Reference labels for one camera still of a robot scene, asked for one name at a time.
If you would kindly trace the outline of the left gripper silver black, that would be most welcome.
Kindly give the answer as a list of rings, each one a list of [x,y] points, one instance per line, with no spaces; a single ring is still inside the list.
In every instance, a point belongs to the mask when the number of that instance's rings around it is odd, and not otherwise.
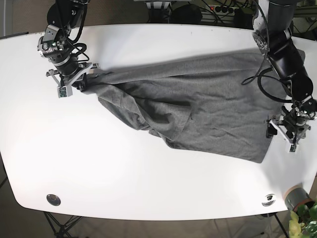
[[[265,120],[266,138],[273,139],[274,136],[281,135],[286,141],[286,151],[295,153],[301,139],[306,137],[306,132],[311,130],[311,126],[306,122],[302,124],[293,123],[287,115],[272,115]]]

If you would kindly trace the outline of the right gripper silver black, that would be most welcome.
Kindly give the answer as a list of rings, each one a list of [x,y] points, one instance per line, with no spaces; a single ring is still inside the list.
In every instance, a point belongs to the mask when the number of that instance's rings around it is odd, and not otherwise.
[[[79,67],[73,74],[62,75],[57,69],[50,69],[46,72],[46,77],[52,77],[57,83],[57,95],[59,98],[66,98],[73,95],[73,88],[83,92],[87,88],[87,75],[98,71],[98,63],[79,63]]]

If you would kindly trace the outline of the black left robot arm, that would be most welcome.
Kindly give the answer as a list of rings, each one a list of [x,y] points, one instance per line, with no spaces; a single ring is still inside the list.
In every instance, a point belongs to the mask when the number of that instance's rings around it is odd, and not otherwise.
[[[289,152],[295,152],[299,141],[306,136],[311,127],[308,121],[317,114],[317,102],[313,98],[314,85],[304,67],[304,60],[295,47],[290,29],[296,0],[257,0],[257,13],[253,20],[253,38],[270,68],[259,71],[256,75],[259,89],[273,101],[290,104],[285,106],[280,115],[270,116],[266,120],[266,136],[272,138],[282,135],[288,143]],[[288,100],[270,95],[262,86],[262,79],[270,71],[278,75]]]

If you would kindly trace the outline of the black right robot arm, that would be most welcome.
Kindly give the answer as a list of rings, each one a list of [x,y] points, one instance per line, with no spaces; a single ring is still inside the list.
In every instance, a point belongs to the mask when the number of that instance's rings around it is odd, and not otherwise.
[[[87,74],[99,67],[85,54],[87,45],[79,42],[89,3],[88,0],[56,0],[47,13],[45,33],[38,41],[37,51],[55,67],[46,76],[57,83],[59,98],[72,96],[73,87],[84,91],[88,85]]]

